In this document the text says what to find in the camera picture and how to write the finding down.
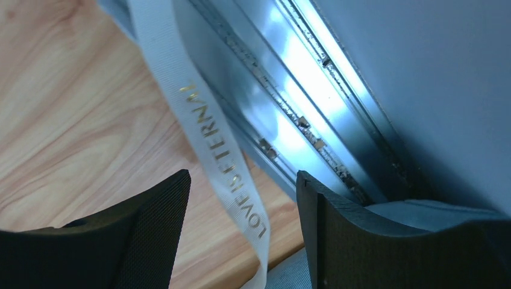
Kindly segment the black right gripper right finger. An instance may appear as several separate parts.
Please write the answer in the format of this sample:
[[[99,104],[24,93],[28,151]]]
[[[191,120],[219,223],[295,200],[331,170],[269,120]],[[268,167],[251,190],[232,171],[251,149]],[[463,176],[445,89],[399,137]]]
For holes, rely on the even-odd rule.
[[[297,204],[313,288],[509,288],[510,221],[440,231],[390,220],[305,171]]]

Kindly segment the white gold-lettered ribbon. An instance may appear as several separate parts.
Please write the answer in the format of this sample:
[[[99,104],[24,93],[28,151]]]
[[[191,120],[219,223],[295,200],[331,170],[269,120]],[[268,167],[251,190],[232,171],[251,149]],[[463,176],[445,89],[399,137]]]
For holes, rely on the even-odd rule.
[[[129,1],[144,59],[226,212],[251,244],[259,268],[245,288],[265,288],[271,226],[243,154],[214,94],[183,43],[175,1]]]

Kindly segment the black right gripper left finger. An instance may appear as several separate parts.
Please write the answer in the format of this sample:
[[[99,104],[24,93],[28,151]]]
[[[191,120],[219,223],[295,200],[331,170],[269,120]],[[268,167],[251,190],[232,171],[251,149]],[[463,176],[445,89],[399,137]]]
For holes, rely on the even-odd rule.
[[[1,232],[2,288],[168,288],[189,200],[180,170],[60,228]]]

